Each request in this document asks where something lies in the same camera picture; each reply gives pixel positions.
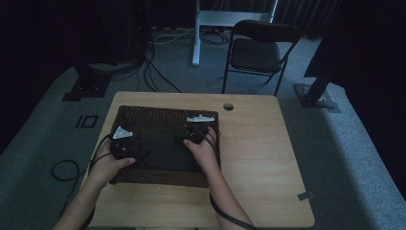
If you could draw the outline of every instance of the black cable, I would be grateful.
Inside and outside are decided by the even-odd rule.
[[[128,7],[126,1],[124,1],[124,6],[127,8],[127,10],[125,12],[126,12],[126,16],[127,16],[127,19],[128,19],[128,45],[127,45],[127,48],[126,48],[126,51],[125,51],[124,59],[127,58],[129,48],[131,47],[131,32],[132,32],[132,30],[131,30],[131,14],[129,13],[129,9],[132,8],[132,4],[133,4],[133,1],[131,1],[130,5]]]
[[[149,72],[149,80],[152,82],[152,85],[156,88],[156,91],[161,92],[159,90],[158,86],[156,86],[155,81],[152,78],[151,68],[148,69],[148,72]]]
[[[217,204],[214,202],[214,199],[213,199],[212,195],[210,195],[210,203],[212,204],[215,211],[219,215],[221,215],[223,218],[227,219],[228,221],[230,221],[230,222],[232,222],[232,223],[234,223],[234,224],[236,224],[236,225],[238,225],[240,227],[243,227],[245,229],[258,230],[258,228],[256,228],[255,226],[253,226],[253,225],[251,225],[249,223],[246,223],[244,221],[241,221],[239,219],[233,218],[233,217],[227,215],[226,213],[224,213],[223,211],[221,211],[221,209],[218,208]]]
[[[124,80],[126,80],[126,79],[129,79],[129,78],[131,78],[132,76],[134,76],[135,74],[138,75],[139,70],[140,70],[140,69],[138,68],[138,69],[136,69],[136,71],[134,71],[134,72],[128,74],[128,76],[122,77],[121,79],[112,79],[111,82],[113,82],[113,81],[124,81]]]
[[[137,72],[137,92],[140,92],[140,84],[141,84],[141,80],[140,80],[140,75],[139,75],[139,71]]]
[[[93,155],[92,155],[92,160],[90,161],[90,164],[89,164],[89,172],[90,172],[91,168],[93,167],[93,165],[94,165],[99,159],[101,159],[102,157],[105,157],[105,156],[106,156],[106,155],[104,155],[104,156],[100,157],[99,159],[97,159],[97,160],[95,161],[95,158],[96,158],[96,156],[97,156],[97,153],[99,152],[99,150],[100,150],[102,144],[103,144],[103,143],[105,142],[105,140],[106,140],[108,137],[110,137],[110,136],[111,136],[110,134],[109,134],[109,135],[106,135],[106,136],[103,137],[103,138],[101,139],[101,141],[99,142],[98,147],[96,148],[95,152],[94,152]],[[75,166],[75,169],[76,169],[76,174],[75,174],[75,176],[73,176],[73,177],[68,177],[68,178],[63,178],[63,177],[60,177],[60,176],[57,175],[56,169],[57,169],[60,165],[66,164],[66,163],[70,163],[70,164],[73,164],[73,165]],[[65,209],[66,209],[66,206],[68,206],[68,203],[69,203],[69,201],[70,201],[70,199],[71,199],[73,193],[75,192],[75,189],[76,189],[77,186],[78,186],[78,182],[79,182],[80,177],[83,176],[85,173],[86,173],[86,171],[84,171],[84,172],[81,172],[81,171],[80,171],[79,164],[78,164],[76,161],[74,161],[74,160],[62,160],[62,161],[59,161],[59,162],[57,162],[56,164],[54,164],[54,165],[52,166],[52,168],[51,168],[51,175],[52,175],[52,177],[53,177],[55,180],[62,181],[62,182],[68,182],[68,181],[75,180],[75,183],[74,183],[74,185],[72,186],[71,192],[70,192],[69,195],[66,197],[66,201],[65,201],[65,203],[63,204],[63,207],[62,207],[62,209],[61,209],[61,211],[60,211],[60,213],[59,213],[59,217],[58,217],[58,218],[60,218],[60,217],[62,216],[63,212],[64,212]]]
[[[157,91],[159,91],[159,89],[153,88],[152,85],[150,85],[149,82],[148,82],[148,80],[147,80],[147,70],[149,69],[149,65],[150,65],[150,62],[148,61],[148,62],[147,62],[147,67],[146,67],[146,69],[144,70],[144,81],[146,82],[147,86],[148,86],[152,91],[157,92]]]
[[[111,155],[111,152],[106,153],[105,155],[103,155],[103,156],[99,157],[98,159],[96,159],[96,160],[93,162],[93,165],[95,165],[96,162],[98,162],[100,159],[102,159],[102,158],[104,158],[104,157],[106,157],[106,156],[108,156],[108,155]]]
[[[209,138],[207,138],[206,135],[204,135],[204,134],[201,133],[199,130],[197,130],[196,127],[193,126],[192,128],[193,128],[193,130],[194,130],[195,132],[197,132],[197,134],[199,134],[200,136],[202,136],[202,137],[212,146],[214,152],[217,153],[216,148],[215,148],[215,142],[213,143],[212,141],[210,141]],[[228,221],[230,221],[230,222],[232,222],[232,223],[234,223],[234,224],[236,224],[236,225],[238,225],[238,226],[241,226],[241,227],[243,227],[243,228],[245,228],[245,229],[258,230],[258,228],[256,228],[255,226],[253,226],[253,225],[251,225],[251,224],[248,224],[248,223],[246,223],[246,222],[244,222],[244,221],[241,221],[241,220],[239,220],[239,219],[233,218],[233,217],[227,215],[226,213],[224,213],[223,211],[221,211],[221,209],[218,208],[217,204],[214,202],[212,195],[210,195],[210,202],[212,203],[212,206],[213,206],[214,210],[215,210],[219,215],[221,215],[222,217],[224,217],[225,219],[227,219]]]
[[[219,36],[219,37],[221,38],[221,41],[212,41],[212,40],[209,40],[209,39],[207,39],[207,38],[204,38],[203,36],[206,36],[206,35],[216,35],[216,36]],[[211,34],[202,35],[202,37],[200,37],[200,40],[201,40],[202,42],[206,43],[206,44],[211,44],[211,45],[225,45],[225,44],[227,44],[227,43],[230,41],[230,38],[229,38],[226,34],[223,34],[223,33],[220,33],[220,32],[212,32]]]
[[[197,130],[197,128],[195,127],[195,126],[193,126],[192,127],[193,128],[193,130],[195,131],[195,132],[197,132],[197,134],[199,134],[201,137],[203,137],[211,146],[212,146],[212,148],[213,148],[213,150],[214,150],[214,153],[215,154],[218,154],[218,152],[217,152],[217,148],[215,147],[215,142],[213,143],[211,140],[209,140],[209,138],[207,138],[207,136],[205,135],[205,134],[203,134],[203,133],[201,133],[199,130]]]
[[[170,82],[170,80],[168,80],[162,73],[161,71],[158,70],[158,68],[155,67],[154,64],[152,64],[151,61],[148,60],[148,58],[146,58],[146,61],[148,62],[148,64],[150,64],[150,66],[152,66],[155,71],[161,76],[161,78],[163,78],[168,84],[170,84],[173,88],[175,88],[179,93],[182,93],[182,91],[176,87],[176,85],[174,85],[172,82]]]
[[[119,68],[112,69],[112,70],[102,70],[102,69],[99,69],[97,67],[91,67],[91,68],[97,74],[116,75],[116,74],[131,73],[132,71],[139,69],[140,65],[141,65],[140,60],[134,59],[129,64],[127,64],[126,66],[119,67]]]

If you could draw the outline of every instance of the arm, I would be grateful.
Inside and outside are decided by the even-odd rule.
[[[209,127],[209,133],[213,136],[215,142],[215,132],[211,127]],[[203,140],[199,145],[189,140],[185,140],[184,143],[193,153],[197,163],[202,167],[203,173],[206,174],[210,193],[217,206],[227,215],[254,225],[239,205],[236,197],[221,173],[212,146],[206,140]],[[217,214],[217,220],[221,229],[244,229],[228,221],[219,214]]]
[[[110,141],[107,141],[98,158],[109,153]],[[92,213],[102,189],[117,172],[135,162],[133,158],[116,160],[111,154],[101,158],[92,168],[78,194],[66,208],[54,229],[79,229]]]

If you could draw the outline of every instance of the person's left hand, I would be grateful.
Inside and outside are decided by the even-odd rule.
[[[110,152],[111,141],[107,140],[101,147],[96,160]],[[108,154],[105,157],[97,160],[89,173],[86,182],[92,183],[97,188],[104,188],[107,183],[117,174],[117,172],[135,162],[134,158],[125,158],[116,160],[112,154]]]

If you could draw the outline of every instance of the hand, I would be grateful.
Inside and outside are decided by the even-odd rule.
[[[206,137],[212,140],[215,145],[216,135],[214,129],[208,127],[209,133]],[[190,140],[184,140],[185,146],[193,153],[194,158],[203,170],[203,173],[211,172],[212,170],[219,170],[217,159],[215,157],[213,147],[207,142],[206,139],[197,145]]]
[[[107,140],[97,154],[96,160],[110,152],[110,145],[111,141]],[[86,182],[90,182],[102,189],[120,169],[129,166],[134,162],[134,158],[116,160],[112,154],[106,155],[95,163]]]

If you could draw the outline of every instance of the white desk leg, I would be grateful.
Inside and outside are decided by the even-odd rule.
[[[200,62],[200,0],[196,0],[195,36],[192,66],[198,66]]]

